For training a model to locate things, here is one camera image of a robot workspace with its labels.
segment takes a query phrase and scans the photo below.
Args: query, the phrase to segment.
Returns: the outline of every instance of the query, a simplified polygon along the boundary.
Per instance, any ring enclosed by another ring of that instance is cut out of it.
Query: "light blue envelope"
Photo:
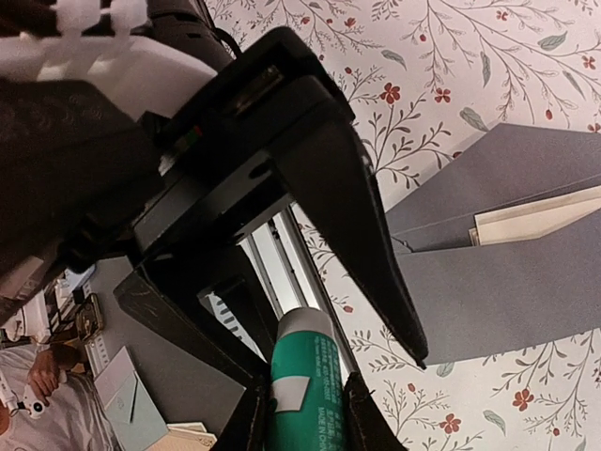
[[[169,432],[135,371],[123,382],[105,411],[123,451],[144,451]]]

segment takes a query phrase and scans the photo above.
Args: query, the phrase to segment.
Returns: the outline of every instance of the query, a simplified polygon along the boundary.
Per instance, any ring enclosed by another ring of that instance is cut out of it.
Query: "hand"
[[[48,407],[48,397],[58,388],[60,366],[52,350],[44,350],[36,356],[27,375],[27,383],[34,391],[36,398]]]

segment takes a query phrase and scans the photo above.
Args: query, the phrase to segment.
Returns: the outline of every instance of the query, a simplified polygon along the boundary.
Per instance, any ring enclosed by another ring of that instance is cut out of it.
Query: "gray envelope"
[[[474,215],[601,185],[601,134],[501,124],[387,214],[414,252],[470,246]]]
[[[398,256],[428,364],[601,326],[601,211],[543,238]]]

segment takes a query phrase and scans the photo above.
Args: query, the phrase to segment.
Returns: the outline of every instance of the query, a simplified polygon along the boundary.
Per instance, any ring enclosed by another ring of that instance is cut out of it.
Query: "gray folder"
[[[601,326],[601,211],[537,240],[397,260],[428,338],[429,364]]]
[[[601,185],[601,134],[501,124],[387,214],[415,252],[470,246],[474,215]]]
[[[472,247],[469,234],[478,213],[598,185],[601,135],[502,124],[387,213],[427,363],[601,326],[601,212],[538,240]]]
[[[91,291],[100,299],[106,353],[113,358],[121,348],[128,348],[140,379],[166,423],[200,421],[219,435],[244,388],[121,310],[113,290],[131,271],[124,257],[101,260],[90,278]]]

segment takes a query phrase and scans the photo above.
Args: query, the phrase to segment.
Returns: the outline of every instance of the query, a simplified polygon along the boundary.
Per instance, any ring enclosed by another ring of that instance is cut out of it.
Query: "white camera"
[[[67,373],[65,371],[61,371],[60,375],[58,376],[58,382],[65,383],[66,381]],[[23,405],[29,412],[29,416],[31,416],[34,420],[38,420],[46,410],[46,406],[36,397],[34,390],[29,384],[25,386],[25,390],[23,392]]]

